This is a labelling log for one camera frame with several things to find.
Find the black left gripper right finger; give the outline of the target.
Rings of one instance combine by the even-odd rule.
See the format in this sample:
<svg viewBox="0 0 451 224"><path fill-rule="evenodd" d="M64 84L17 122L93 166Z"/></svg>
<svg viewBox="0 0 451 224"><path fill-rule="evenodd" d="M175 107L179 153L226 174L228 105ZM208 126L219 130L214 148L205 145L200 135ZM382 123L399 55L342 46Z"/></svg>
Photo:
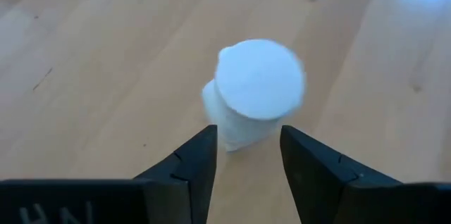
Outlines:
<svg viewBox="0 0 451 224"><path fill-rule="evenodd" d="M280 151L302 224L333 224L351 182L370 187L401 183L290 125L280 131Z"/></svg>

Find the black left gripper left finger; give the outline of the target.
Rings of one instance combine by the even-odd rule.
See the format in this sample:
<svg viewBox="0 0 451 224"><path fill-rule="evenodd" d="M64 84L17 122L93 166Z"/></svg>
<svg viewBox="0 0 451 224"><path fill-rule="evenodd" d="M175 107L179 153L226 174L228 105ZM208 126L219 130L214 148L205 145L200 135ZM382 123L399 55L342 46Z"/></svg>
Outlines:
<svg viewBox="0 0 451 224"><path fill-rule="evenodd" d="M208 125L140 173L149 224L206 224L216 175L217 127Z"/></svg>

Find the large white medicine bottle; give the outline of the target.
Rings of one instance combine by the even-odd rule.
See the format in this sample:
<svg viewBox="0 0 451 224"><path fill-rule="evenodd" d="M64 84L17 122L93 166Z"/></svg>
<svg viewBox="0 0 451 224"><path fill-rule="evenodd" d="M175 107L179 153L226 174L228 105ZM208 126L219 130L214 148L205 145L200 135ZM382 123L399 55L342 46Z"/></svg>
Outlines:
<svg viewBox="0 0 451 224"><path fill-rule="evenodd" d="M218 52L201 97L220 143L232 152L273 134L302 105L306 88L295 52L271 39L247 39Z"/></svg>

